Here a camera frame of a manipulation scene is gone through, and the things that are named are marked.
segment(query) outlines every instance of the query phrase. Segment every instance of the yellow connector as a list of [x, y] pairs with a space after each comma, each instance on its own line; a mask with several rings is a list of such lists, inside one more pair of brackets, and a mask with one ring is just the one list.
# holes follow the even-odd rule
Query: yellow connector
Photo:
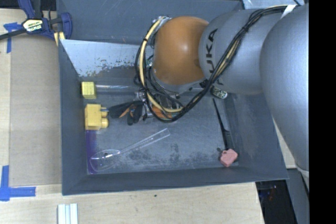
[[109, 120], [106, 118], [107, 112], [101, 111], [99, 104], [87, 104], [85, 107], [85, 130], [96, 130], [107, 128]]
[[96, 99], [97, 89], [94, 82], [83, 81], [82, 82], [82, 95], [85, 99]]

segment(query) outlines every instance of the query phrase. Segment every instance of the black object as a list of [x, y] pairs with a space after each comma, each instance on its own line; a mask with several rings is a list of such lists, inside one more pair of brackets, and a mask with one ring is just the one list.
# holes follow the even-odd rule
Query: black object
[[111, 118], [116, 119], [127, 114], [127, 124], [132, 125], [138, 123], [142, 116], [143, 102], [134, 101], [119, 105], [114, 105], [109, 108]]
[[234, 142], [233, 142], [233, 139], [232, 139], [232, 136], [231, 136], [231, 132], [224, 128], [224, 125], [223, 125], [222, 119], [220, 117], [216, 101], [215, 101], [214, 98], [212, 100], [214, 102], [214, 106], [215, 106], [216, 114], [217, 114], [217, 117], [218, 117], [219, 125], [221, 126], [220, 129], [221, 129], [222, 135], [223, 135], [223, 141], [224, 141], [224, 146], [225, 146], [225, 148], [223, 150], [228, 150], [230, 148], [234, 150], [235, 145], [234, 145]]

